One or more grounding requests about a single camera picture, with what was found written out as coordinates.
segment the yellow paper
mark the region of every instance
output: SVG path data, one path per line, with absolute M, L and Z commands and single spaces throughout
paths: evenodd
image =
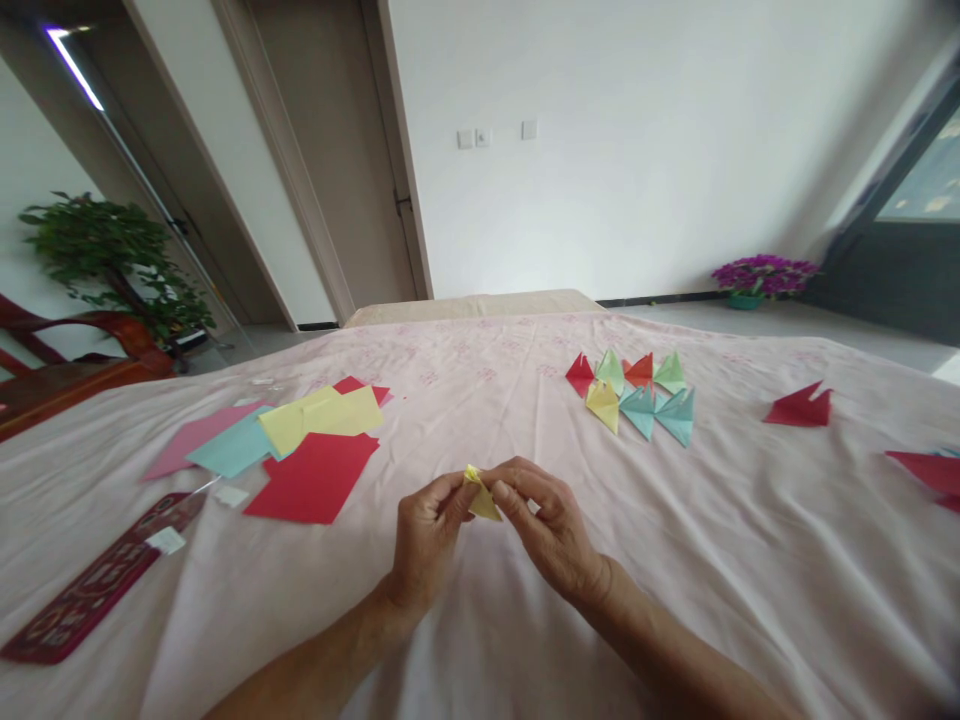
M 306 437 L 303 427 L 304 409 L 323 405 L 339 397 L 340 393 L 328 385 L 276 410 L 265 412 L 258 420 L 277 453 L 281 456 L 289 455 Z
M 500 511 L 497 510 L 497 506 L 493 502 L 493 495 L 490 494 L 487 486 L 480 480 L 480 471 L 473 465 L 467 465 L 467 469 L 463 473 L 463 479 L 465 482 L 476 483 L 480 486 L 479 494 L 473 499 L 473 502 L 470 503 L 470 512 L 474 515 L 485 517 L 488 520 L 503 522 L 503 518 L 500 517 Z
M 620 424 L 620 399 L 610 387 L 610 383 L 601 380 L 590 386 L 587 390 L 587 407 L 614 435 L 617 434 Z
M 383 413 L 369 385 L 303 408 L 306 432 L 325 435 L 359 435 L 383 425 Z

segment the purple flowers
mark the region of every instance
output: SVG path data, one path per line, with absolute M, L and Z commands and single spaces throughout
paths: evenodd
M 721 290 L 732 295 L 774 297 L 793 295 L 806 289 L 807 281 L 820 272 L 820 266 L 806 260 L 788 260 L 777 255 L 756 255 L 727 263 L 714 270 Z

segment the potted plant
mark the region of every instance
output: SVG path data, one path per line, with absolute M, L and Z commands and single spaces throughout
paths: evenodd
M 134 203 L 53 194 L 63 200 L 31 205 L 19 216 L 37 230 L 27 242 L 50 278 L 72 298 L 133 315 L 183 365 L 177 338 L 216 324 L 201 292 L 166 256 L 166 228 Z
M 806 260 L 788 260 L 777 255 L 755 255 L 727 263 L 713 271 L 720 290 L 729 292 L 730 307 L 754 310 L 764 298 L 792 296 L 807 287 L 820 267 Z

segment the tiled floor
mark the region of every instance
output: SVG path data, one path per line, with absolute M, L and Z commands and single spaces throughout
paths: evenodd
M 750 312 L 731 310 L 723 301 L 639 305 L 613 312 L 734 335 L 825 337 L 960 385 L 960 352 L 956 348 L 802 303 L 766 303 Z M 246 338 L 236 330 L 222 338 L 235 346 L 232 350 L 207 343 L 192 354 L 189 374 L 220 370 L 334 332 L 292 333 L 283 325 L 252 325 L 244 330 Z

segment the wooden chair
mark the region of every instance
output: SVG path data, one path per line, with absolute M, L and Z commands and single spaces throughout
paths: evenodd
M 34 335 L 56 325 L 100 328 L 120 342 L 127 357 L 94 353 L 69 362 Z M 173 360 L 156 346 L 138 320 L 120 312 L 95 311 L 47 320 L 0 295 L 0 330 L 9 332 L 46 363 L 34 370 L 0 349 L 0 366 L 14 375 L 0 383 L 0 442 L 103 390 L 173 377 Z

